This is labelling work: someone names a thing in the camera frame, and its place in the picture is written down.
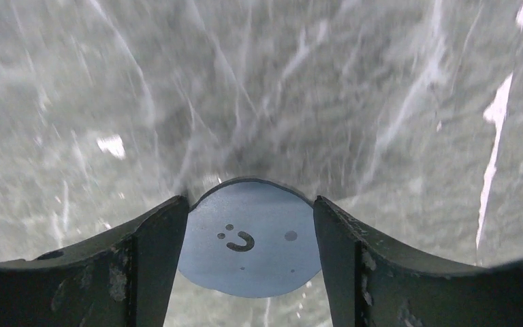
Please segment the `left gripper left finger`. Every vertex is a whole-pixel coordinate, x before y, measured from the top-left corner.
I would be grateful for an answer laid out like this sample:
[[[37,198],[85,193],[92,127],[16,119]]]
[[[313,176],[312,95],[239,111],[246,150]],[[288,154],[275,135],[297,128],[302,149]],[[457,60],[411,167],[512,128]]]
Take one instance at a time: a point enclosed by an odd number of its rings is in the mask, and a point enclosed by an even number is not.
[[[175,196],[74,245],[0,262],[0,326],[162,326],[188,214]]]

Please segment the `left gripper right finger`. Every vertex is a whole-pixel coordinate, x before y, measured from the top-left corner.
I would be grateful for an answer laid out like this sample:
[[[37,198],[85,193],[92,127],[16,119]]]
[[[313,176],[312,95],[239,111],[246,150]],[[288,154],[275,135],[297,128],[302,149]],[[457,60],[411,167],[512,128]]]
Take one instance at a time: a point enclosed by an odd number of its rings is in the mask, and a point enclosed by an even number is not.
[[[313,216],[335,326],[523,326],[523,260],[490,268],[446,260],[322,196]]]

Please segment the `blue round coaster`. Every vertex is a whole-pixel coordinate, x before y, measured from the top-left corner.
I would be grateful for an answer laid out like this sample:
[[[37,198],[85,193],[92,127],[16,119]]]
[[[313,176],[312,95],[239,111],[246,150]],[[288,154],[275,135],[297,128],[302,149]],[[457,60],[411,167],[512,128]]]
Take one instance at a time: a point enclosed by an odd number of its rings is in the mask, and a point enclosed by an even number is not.
[[[313,203],[272,181],[225,181],[191,206],[178,269],[232,296],[290,293],[321,271]]]

